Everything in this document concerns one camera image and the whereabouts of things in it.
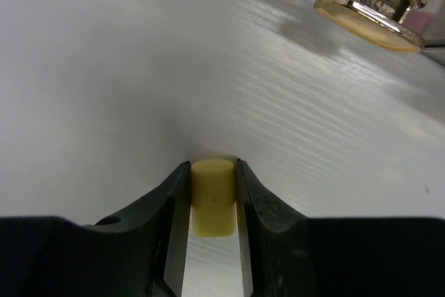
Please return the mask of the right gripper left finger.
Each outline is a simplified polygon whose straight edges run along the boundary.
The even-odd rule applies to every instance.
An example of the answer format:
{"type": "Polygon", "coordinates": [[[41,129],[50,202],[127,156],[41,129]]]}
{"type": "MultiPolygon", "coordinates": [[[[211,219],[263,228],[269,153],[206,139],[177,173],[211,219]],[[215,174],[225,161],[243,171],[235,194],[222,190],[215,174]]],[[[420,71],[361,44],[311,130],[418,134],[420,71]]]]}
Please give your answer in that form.
{"type": "Polygon", "coordinates": [[[1,219],[2,296],[180,296],[190,219],[189,162],[94,225],[1,219]]]}

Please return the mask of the yellow highlighter cap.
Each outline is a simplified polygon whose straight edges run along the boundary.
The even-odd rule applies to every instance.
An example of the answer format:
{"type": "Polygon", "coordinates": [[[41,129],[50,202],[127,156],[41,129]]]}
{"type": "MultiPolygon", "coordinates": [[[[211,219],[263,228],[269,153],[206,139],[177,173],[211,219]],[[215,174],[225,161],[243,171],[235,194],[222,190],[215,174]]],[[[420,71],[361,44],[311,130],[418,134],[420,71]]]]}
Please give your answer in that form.
{"type": "Polygon", "coordinates": [[[191,165],[193,233],[204,238],[233,235],[236,227],[236,169],[224,159],[191,165]]]}

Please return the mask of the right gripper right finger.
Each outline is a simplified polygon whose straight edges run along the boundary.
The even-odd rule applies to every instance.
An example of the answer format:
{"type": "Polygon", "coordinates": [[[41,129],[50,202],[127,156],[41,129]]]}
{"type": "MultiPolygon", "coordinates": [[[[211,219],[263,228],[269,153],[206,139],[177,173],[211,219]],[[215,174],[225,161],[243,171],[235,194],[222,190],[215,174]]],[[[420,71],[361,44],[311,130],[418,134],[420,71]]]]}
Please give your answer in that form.
{"type": "Polygon", "coordinates": [[[443,296],[444,220],[310,218],[236,162],[246,296],[443,296]]]}

